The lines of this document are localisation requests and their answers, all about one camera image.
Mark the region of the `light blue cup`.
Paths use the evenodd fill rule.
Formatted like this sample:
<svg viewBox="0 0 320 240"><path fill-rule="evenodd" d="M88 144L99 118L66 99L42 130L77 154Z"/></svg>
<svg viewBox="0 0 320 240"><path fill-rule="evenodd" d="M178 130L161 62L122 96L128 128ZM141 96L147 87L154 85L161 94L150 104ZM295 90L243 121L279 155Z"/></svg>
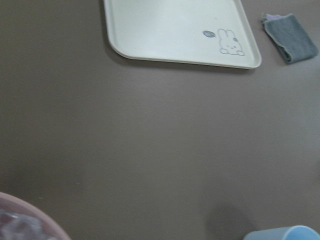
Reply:
<svg viewBox="0 0 320 240"><path fill-rule="evenodd" d="M243 240L319 240L320 234L304 225L279 227L253 231L246 234Z"/></svg>

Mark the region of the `clear ice cubes pile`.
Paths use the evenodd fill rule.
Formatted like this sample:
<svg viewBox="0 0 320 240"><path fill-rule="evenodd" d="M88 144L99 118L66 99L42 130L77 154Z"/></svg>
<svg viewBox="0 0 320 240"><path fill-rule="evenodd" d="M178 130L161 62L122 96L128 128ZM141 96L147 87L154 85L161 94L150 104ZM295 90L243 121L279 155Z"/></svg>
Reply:
<svg viewBox="0 0 320 240"><path fill-rule="evenodd" d="M46 240L47 235L44 233L39 219L1 209L0 239Z"/></svg>

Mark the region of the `cream rabbit tray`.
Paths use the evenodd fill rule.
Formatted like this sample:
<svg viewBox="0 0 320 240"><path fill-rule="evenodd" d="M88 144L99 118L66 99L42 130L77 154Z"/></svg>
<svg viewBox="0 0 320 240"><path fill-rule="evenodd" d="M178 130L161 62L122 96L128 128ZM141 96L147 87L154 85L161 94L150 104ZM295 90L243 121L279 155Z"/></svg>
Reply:
<svg viewBox="0 0 320 240"><path fill-rule="evenodd" d="M239 0L106 0L107 37L133 60L255 69L262 57Z"/></svg>

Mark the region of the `grey folded cloth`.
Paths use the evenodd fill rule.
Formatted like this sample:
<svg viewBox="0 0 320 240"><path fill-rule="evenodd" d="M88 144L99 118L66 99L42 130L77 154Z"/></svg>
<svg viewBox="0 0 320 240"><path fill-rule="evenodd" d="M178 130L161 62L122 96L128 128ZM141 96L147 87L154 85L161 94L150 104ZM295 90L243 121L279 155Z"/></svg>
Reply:
<svg viewBox="0 0 320 240"><path fill-rule="evenodd" d="M266 13L261 22L286 63L297 63L319 54L317 46L294 14Z"/></svg>

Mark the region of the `pink bowl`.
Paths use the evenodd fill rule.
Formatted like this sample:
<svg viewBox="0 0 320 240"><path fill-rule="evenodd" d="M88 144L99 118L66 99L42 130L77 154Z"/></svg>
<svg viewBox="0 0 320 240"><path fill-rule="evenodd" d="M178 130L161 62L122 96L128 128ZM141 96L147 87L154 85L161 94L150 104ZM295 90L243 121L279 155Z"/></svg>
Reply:
<svg viewBox="0 0 320 240"><path fill-rule="evenodd" d="M40 220L44 232L59 240L71 240L70 236L46 213L32 204L12 196L0 193L0 208L9 212L31 216Z"/></svg>

